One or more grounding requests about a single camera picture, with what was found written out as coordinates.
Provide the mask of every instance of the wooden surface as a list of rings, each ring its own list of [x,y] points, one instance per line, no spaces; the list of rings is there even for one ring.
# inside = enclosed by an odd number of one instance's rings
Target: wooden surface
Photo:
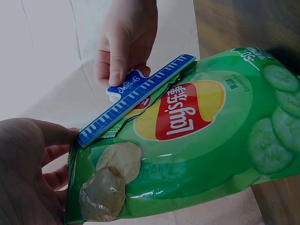
[[[300,75],[300,0],[194,0],[194,5],[201,58],[255,46]],[[266,225],[300,225],[300,176],[252,190]]]

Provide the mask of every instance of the human hand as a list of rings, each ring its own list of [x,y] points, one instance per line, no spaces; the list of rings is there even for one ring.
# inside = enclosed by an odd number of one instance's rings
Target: human hand
[[[77,130],[32,119],[0,122],[0,224],[62,225],[68,168],[42,167],[69,151]]]
[[[101,86],[120,85],[128,72],[149,76],[146,63],[158,29],[156,0],[112,0],[95,59],[94,74]]]

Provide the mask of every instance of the cucumber slice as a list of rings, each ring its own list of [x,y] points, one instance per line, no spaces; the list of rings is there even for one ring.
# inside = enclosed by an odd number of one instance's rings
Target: cucumber slice
[[[263,175],[273,174],[289,165],[293,159],[276,138],[270,118],[257,121],[248,137],[248,151],[255,168]]]
[[[299,80],[281,66],[267,65],[263,69],[263,75],[274,88],[280,91],[296,92],[300,87]]]
[[[300,120],[286,114],[278,107],[272,115],[273,130],[282,144],[290,151],[300,152]]]
[[[300,117],[300,91],[292,94],[277,90],[276,98],[284,111],[292,116]]]

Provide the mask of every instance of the white backdrop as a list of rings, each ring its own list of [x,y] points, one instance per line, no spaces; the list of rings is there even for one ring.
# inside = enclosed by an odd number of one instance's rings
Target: white backdrop
[[[0,120],[27,116],[82,127],[110,102],[94,82],[99,28],[110,0],[0,1]],[[157,0],[159,28],[149,65],[182,53],[199,58],[193,0]],[[66,156],[50,164],[53,170]],[[188,209],[112,225],[263,225],[251,189]]]

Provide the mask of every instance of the green chip bag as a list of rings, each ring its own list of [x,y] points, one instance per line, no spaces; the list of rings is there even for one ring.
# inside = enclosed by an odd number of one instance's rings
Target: green chip bag
[[[299,173],[299,93],[258,48],[192,63],[89,147],[73,144],[65,222],[160,214]]]

